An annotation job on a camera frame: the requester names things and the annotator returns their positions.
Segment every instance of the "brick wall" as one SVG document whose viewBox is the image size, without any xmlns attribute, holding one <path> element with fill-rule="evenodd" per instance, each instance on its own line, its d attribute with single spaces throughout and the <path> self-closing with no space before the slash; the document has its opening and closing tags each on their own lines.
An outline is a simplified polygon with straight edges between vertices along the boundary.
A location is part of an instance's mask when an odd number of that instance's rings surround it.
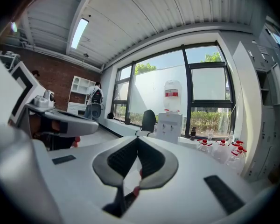
<svg viewBox="0 0 280 224">
<path fill-rule="evenodd" d="M 38 70 L 40 74 L 37 78 L 38 81 L 47 90 L 55 93 L 56 107 L 61 110 L 67 110 L 71 83 L 74 76 L 94 82 L 100 81 L 100 74 L 51 56 L 3 45 L 0 45 L 0 50 L 4 54 L 8 50 L 19 54 L 21 60 L 30 71 Z"/>
<path fill-rule="evenodd" d="M 72 92 L 70 94 L 70 102 L 84 104 L 86 95 Z"/>
</svg>

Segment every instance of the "floor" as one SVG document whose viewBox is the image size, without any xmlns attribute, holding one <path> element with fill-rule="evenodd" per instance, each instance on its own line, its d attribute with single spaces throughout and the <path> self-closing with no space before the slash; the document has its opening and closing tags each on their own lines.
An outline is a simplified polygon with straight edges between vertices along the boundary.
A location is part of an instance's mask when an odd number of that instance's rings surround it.
<svg viewBox="0 0 280 224">
<path fill-rule="evenodd" d="M 104 143 L 110 140 L 118 139 L 118 137 L 102 127 L 98 127 L 98 130 L 90 135 L 81 136 L 79 147 Z"/>
</svg>

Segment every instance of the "ceiling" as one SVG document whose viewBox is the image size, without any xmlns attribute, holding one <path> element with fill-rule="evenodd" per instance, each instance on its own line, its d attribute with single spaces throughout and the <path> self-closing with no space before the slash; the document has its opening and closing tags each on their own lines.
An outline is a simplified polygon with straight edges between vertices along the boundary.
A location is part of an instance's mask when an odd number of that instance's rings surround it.
<svg viewBox="0 0 280 224">
<path fill-rule="evenodd" d="M 31 45 L 101 68 L 164 31 L 205 22 L 250 26 L 261 9 L 256 0 L 37 0 L 24 13 L 19 30 Z M 89 23 L 73 49 L 70 43 L 81 17 Z"/>
</svg>

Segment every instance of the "beam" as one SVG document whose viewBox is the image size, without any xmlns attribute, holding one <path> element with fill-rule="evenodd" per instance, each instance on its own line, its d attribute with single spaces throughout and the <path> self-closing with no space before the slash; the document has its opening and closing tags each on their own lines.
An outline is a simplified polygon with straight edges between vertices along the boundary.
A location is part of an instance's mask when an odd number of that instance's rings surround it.
<svg viewBox="0 0 280 224">
<path fill-rule="evenodd" d="M 33 39 L 32 33 L 31 33 L 31 29 L 30 29 L 27 10 L 25 10 L 24 13 L 22 14 L 21 23 L 23 25 L 24 32 L 25 32 L 28 42 L 30 43 L 31 46 L 34 46 L 34 39 Z"/>
<path fill-rule="evenodd" d="M 76 29 L 78 27 L 78 24 L 79 24 L 81 18 L 82 18 L 82 13 L 84 11 L 84 8 L 89 3 L 89 1 L 90 0 L 81 0 L 78 8 L 76 9 L 74 18 L 71 22 L 70 33 L 69 33 L 69 36 L 68 36 L 68 39 L 67 39 L 66 55 L 69 55 L 69 53 L 70 53 L 70 46 L 71 46 L 71 43 L 74 39 Z"/>
<path fill-rule="evenodd" d="M 78 59 L 75 59 L 71 56 L 67 56 L 67 55 L 64 55 L 64 54 L 61 54 L 61 53 L 58 53 L 58 52 L 55 52 L 55 51 L 45 49 L 45 48 L 41 48 L 41 47 L 37 47 L 37 46 L 31 46 L 31 45 L 28 45 L 28 44 L 25 47 L 14 46 L 14 45 L 11 45 L 11 44 L 8 44 L 8 43 L 4 43 L 3 45 L 10 46 L 10 47 L 16 47 L 16 48 L 22 48 L 22 49 L 34 51 L 34 52 L 37 52 L 37 53 L 40 53 L 40 54 L 44 54 L 44 55 L 47 55 L 47 56 L 52 56 L 52 57 L 55 57 L 55 58 L 58 58 L 58 59 L 76 64 L 76 65 L 82 66 L 82 67 L 84 67 L 88 70 L 92 70 L 92 71 L 95 71 L 97 73 L 102 73 L 102 70 L 98 67 L 95 67 L 95 66 L 90 65 L 88 63 L 85 63 L 83 61 L 80 61 Z"/>
<path fill-rule="evenodd" d="M 170 29 L 154 36 L 151 36 L 122 52 L 118 56 L 114 57 L 110 60 L 107 64 L 105 64 L 104 70 L 108 69 L 110 66 L 114 65 L 118 61 L 122 60 L 123 58 L 129 56 L 130 54 L 143 49 L 149 45 L 152 45 L 156 42 L 160 42 L 162 40 L 168 39 L 170 37 L 174 37 L 177 35 L 182 35 L 191 32 L 199 32 L 199 31 L 212 31 L 212 30 L 229 30 L 229 31 L 238 31 L 238 32 L 245 32 L 245 33 L 252 33 L 252 29 L 248 25 L 237 24 L 237 23 L 230 23 L 230 22 L 204 22 L 204 23 L 197 23 L 191 24 L 187 26 L 177 27 L 174 29 Z"/>
</svg>

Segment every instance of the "plastic bottle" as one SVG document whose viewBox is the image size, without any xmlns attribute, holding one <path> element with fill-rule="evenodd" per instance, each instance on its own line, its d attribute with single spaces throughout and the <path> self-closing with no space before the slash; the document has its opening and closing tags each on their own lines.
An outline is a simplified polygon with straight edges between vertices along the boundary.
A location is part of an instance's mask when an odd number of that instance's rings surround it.
<svg viewBox="0 0 280 224">
<path fill-rule="evenodd" d="M 210 129 L 210 131 L 209 131 L 209 135 L 208 135 L 208 137 L 207 137 L 207 141 L 211 141 L 211 138 L 214 136 L 214 131 L 213 131 L 213 129 Z"/>
<path fill-rule="evenodd" d="M 228 146 L 225 144 L 225 140 L 221 140 L 218 144 L 217 149 L 213 153 L 213 158 L 217 160 L 219 163 L 224 164 L 229 158 L 230 150 Z"/>
<path fill-rule="evenodd" d="M 195 140 L 196 137 L 196 127 L 192 127 L 190 140 Z"/>
<path fill-rule="evenodd" d="M 154 135 L 157 135 L 157 123 L 154 125 Z"/>
<path fill-rule="evenodd" d="M 226 162 L 237 175 L 240 175 L 245 165 L 245 155 L 243 154 L 243 147 L 239 146 L 237 150 L 231 152 L 231 157 Z"/>
<path fill-rule="evenodd" d="M 237 140 L 237 141 L 234 142 L 234 143 L 230 143 L 230 144 L 229 144 L 229 148 L 230 148 L 231 151 L 237 150 L 237 148 L 238 148 L 239 146 L 241 146 L 242 144 L 243 144 L 242 141 Z"/>
<path fill-rule="evenodd" d="M 164 107 L 166 112 L 179 112 L 182 102 L 182 85 L 177 80 L 168 80 L 164 85 Z"/>
<path fill-rule="evenodd" d="M 213 147 L 211 147 L 212 143 L 208 143 L 207 140 L 197 140 L 202 141 L 200 144 L 197 145 L 196 149 L 204 152 L 206 154 L 211 154 Z"/>
</svg>

